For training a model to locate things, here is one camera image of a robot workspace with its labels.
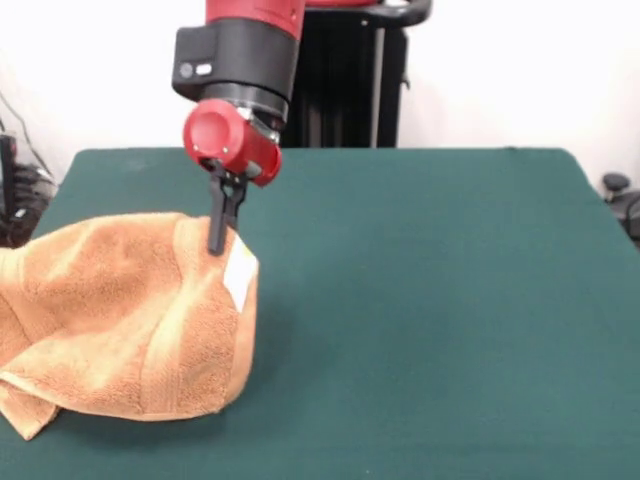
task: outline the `cable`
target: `cable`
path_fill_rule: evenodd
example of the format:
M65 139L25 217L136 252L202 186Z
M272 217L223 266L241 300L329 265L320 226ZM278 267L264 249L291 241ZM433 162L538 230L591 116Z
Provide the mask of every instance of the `cable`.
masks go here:
M29 147L29 150L31 150L31 153L33 153L33 156L36 157L36 160L38 161L40 166L44 169L45 172L47 172L49 174L49 176L51 178L54 178L53 174L51 173L51 170L49 170L49 167L47 167L47 164L44 162L44 160L42 160L42 157L40 156L40 154L33 147L33 144L31 143L31 138L29 137L29 132L27 130L27 125L26 125L24 119L11 106L11 104L7 100L7 97L4 96L4 94L2 93L1 90L0 90L0 101L2 101L2 103L5 104L5 106L11 112L11 114L18 119L18 122L20 122L20 126L22 127L22 131L24 132L24 139L27 142L27 146Z

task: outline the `white tag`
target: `white tag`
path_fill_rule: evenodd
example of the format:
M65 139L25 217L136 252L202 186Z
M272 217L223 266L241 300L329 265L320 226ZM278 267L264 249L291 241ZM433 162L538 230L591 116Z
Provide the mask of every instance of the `white tag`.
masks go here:
M249 284L258 269L258 259L251 253L239 236L233 240L229 261L224 270L223 284L231 294L238 312L244 309L249 293Z

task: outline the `towel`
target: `towel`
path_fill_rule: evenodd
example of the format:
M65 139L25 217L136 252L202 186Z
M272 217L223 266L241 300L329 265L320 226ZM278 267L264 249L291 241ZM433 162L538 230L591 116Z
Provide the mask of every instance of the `towel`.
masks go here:
M258 261L180 213L98 217L0 250L0 412L25 440L62 409L138 421L216 413L253 357Z

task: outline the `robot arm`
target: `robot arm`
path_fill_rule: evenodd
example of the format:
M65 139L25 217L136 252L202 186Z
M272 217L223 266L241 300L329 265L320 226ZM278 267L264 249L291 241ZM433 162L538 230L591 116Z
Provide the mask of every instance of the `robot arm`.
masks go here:
M224 251L249 182L278 174L305 0L206 0L206 23L176 38L173 89L198 102L184 126L188 155L211 175L209 251Z

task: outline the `green felt surface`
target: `green felt surface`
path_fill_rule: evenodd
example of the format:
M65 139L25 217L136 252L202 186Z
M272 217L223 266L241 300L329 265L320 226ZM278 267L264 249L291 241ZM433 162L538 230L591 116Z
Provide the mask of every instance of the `green felt surface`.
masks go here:
M209 207L178 150L92 151L39 234ZM568 154L289 151L240 230L262 276L238 402L63 413L31 443L0 419L2 480L640 478L640 262Z

